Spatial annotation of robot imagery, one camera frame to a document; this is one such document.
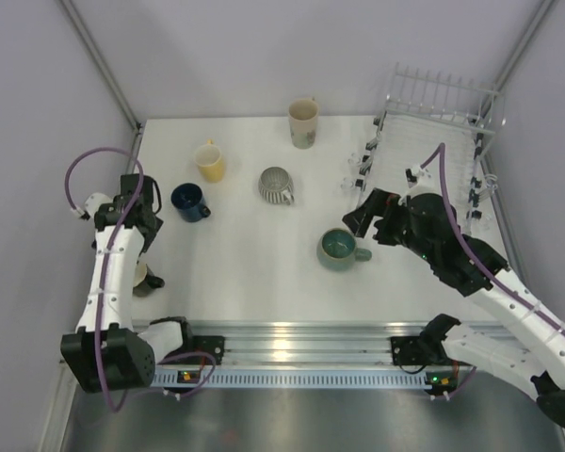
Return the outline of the black mug cream inside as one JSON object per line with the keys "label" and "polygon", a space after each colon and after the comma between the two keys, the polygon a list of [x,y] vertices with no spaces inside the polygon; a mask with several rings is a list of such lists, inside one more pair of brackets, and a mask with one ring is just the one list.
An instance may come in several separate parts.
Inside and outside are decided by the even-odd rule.
{"label": "black mug cream inside", "polygon": [[146,298],[154,291],[165,286],[165,281],[154,275],[149,266],[144,262],[138,262],[135,270],[133,295],[138,298]]}

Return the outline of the dark blue mug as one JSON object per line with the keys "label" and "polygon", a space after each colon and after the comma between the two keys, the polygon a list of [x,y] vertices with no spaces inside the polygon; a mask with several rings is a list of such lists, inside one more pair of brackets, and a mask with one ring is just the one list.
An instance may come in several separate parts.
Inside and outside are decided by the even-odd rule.
{"label": "dark blue mug", "polygon": [[211,216],[202,189],[195,184],[184,183],[174,188],[170,202],[186,222],[194,223]]}

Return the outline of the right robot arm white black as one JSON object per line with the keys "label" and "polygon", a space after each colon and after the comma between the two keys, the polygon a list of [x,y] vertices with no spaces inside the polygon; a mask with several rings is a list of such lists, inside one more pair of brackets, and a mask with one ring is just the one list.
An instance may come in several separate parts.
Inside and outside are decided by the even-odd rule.
{"label": "right robot arm white black", "polygon": [[374,189],[343,222],[357,237],[376,228],[374,240],[401,246],[423,258],[439,281],[473,299],[521,343],[504,347],[476,335],[449,315],[437,315],[422,330],[424,357],[474,366],[530,396],[565,429],[565,322],[523,284],[493,247],[460,232],[446,195],[400,198]]}

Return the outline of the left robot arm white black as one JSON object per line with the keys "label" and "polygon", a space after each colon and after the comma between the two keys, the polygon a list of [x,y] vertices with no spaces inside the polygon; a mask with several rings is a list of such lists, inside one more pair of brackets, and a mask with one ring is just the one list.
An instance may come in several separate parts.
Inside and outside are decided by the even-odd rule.
{"label": "left robot arm white black", "polygon": [[60,352],[87,393],[145,388],[166,357],[186,363],[196,350],[180,316],[154,320],[141,333],[133,330],[135,288],[164,285],[140,263],[163,225],[157,215],[162,202],[150,176],[125,174],[120,190],[113,198],[94,193],[77,211],[94,223],[95,264],[85,310],[74,332],[62,336]]}

